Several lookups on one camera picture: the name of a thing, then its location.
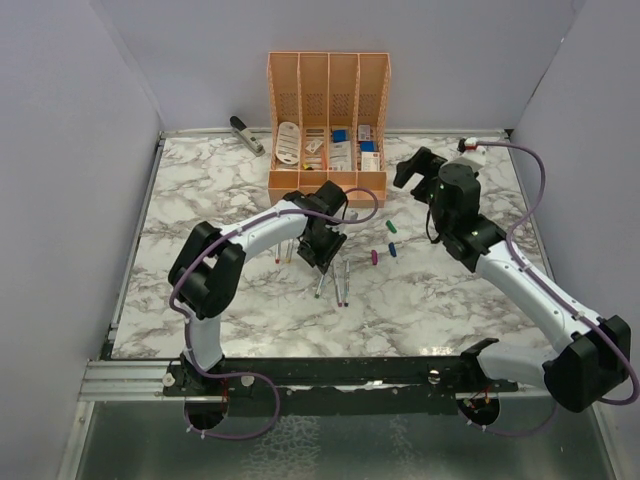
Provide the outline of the white pen green end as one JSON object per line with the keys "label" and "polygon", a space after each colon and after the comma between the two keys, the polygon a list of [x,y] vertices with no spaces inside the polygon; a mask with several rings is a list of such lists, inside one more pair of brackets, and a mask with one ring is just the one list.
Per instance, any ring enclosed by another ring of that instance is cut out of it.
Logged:
{"label": "white pen green end", "polygon": [[321,295],[323,293],[323,290],[324,290],[324,287],[325,287],[325,283],[326,283],[326,274],[322,274],[320,279],[319,279],[319,281],[318,281],[318,284],[317,284],[317,287],[316,287],[316,290],[315,290],[315,294],[314,294],[314,298],[319,299],[321,297]]}

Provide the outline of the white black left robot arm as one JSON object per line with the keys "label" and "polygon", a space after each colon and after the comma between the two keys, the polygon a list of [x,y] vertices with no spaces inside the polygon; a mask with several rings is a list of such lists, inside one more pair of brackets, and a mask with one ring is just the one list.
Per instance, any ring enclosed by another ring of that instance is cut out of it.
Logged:
{"label": "white black left robot arm", "polygon": [[169,305],[185,316],[183,356],[191,363],[186,382],[206,395],[220,385],[223,359],[221,315],[234,299],[242,270],[255,256],[280,243],[296,240],[297,253],[326,273],[346,235],[333,216],[347,203],[346,193],[325,182],[312,194],[294,191],[260,215],[214,227],[204,221],[194,227],[168,275],[173,287]]}

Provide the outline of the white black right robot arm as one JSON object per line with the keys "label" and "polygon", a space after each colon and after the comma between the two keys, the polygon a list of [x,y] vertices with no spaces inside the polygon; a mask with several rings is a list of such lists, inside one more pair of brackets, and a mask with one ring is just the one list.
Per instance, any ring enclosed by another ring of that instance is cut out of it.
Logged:
{"label": "white black right robot arm", "polygon": [[396,166],[393,184],[403,188],[416,174],[413,198],[427,205],[432,243],[505,294],[543,333],[548,350],[483,341],[468,349],[459,367],[461,383],[481,391],[494,380],[544,388],[565,409],[579,413],[629,381],[625,404],[639,397],[630,363],[631,329],[619,316],[604,318],[543,274],[503,231],[480,212],[485,142],[463,140],[460,157],[448,161],[426,147]]}

